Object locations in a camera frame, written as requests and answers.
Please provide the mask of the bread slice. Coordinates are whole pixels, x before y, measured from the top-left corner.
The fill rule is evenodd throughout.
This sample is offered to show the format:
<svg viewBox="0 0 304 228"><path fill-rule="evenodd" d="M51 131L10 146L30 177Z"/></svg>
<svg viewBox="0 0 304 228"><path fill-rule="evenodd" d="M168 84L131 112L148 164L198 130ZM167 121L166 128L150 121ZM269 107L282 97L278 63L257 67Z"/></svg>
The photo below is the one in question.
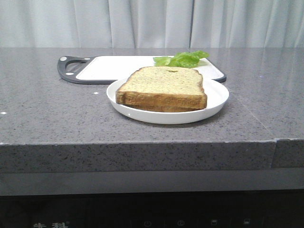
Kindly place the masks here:
<svg viewBox="0 0 304 228"><path fill-rule="evenodd" d="M195 69L149 66L132 73L115 93L120 105L207 107L203 76Z"/></svg>
<svg viewBox="0 0 304 228"><path fill-rule="evenodd" d="M129 107L145 110L145 111L152 111L152 112L166 112L166 113L176 113L176 112L190 112L190 111L197 111L200 109L195 108L185 108L185 107L175 107L175 106L146 106L146 105L130 105Z"/></svg>

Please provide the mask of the green lettuce leaf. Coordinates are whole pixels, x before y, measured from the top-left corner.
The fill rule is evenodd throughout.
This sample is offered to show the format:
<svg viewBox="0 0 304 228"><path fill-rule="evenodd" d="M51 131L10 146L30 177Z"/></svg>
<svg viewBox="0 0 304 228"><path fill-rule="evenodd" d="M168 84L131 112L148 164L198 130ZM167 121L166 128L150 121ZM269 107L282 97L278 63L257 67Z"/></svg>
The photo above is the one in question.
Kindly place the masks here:
<svg viewBox="0 0 304 228"><path fill-rule="evenodd" d="M180 52L173 57L162 56L153 57L154 65L157 67L183 67L183 68L195 68L199 65L199 61L202 58L207 58L209 53L202 50L194 52Z"/></svg>

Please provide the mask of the white round plate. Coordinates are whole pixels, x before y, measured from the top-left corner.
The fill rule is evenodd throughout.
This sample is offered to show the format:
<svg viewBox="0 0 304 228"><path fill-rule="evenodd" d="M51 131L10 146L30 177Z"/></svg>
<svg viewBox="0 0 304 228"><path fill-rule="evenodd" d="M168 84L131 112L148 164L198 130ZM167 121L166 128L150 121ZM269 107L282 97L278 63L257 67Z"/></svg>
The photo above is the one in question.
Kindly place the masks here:
<svg viewBox="0 0 304 228"><path fill-rule="evenodd" d="M125 82L126 79L115 81L106 90L107 97L113 108L126 117L152 124L188 124L207 119L218 113L229 97L229 91L224 85L217 81L206 79L203 81L203 88L208 97L205 109L177 113L151 112L116 103L116 90Z"/></svg>

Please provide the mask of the white cutting board grey rim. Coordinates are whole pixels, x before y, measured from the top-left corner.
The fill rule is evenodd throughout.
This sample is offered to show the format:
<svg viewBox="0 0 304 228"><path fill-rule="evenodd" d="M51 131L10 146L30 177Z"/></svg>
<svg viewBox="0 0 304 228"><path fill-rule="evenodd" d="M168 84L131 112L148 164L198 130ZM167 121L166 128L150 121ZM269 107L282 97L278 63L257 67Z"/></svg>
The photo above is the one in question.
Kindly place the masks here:
<svg viewBox="0 0 304 228"><path fill-rule="evenodd" d="M62 79L76 84L109 85L142 67L154 66L153 56L63 56L57 62Z"/></svg>

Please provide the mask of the black appliance front panel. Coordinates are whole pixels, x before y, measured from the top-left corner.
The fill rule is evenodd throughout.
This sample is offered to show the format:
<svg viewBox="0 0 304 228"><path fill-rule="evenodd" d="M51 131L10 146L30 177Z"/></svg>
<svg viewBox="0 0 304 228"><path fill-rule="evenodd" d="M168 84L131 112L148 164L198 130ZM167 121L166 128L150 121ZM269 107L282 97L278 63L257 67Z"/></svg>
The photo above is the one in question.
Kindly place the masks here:
<svg viewBox="0 0 304 228"><path fill-rule="evenodd" d="M3 228L301 228L302 190L2 196Z"/></svg>

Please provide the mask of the grey white curtain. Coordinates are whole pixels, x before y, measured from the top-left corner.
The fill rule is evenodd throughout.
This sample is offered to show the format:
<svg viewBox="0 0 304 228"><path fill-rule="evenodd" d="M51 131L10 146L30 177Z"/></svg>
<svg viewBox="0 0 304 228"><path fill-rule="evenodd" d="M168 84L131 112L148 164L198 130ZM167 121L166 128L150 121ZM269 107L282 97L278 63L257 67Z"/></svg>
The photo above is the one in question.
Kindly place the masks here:
<svg viewBox="0 0 304 228"><path fill-rule="evenodd" d="M3 0L4 48L301 48L301 0Z"/></svg>

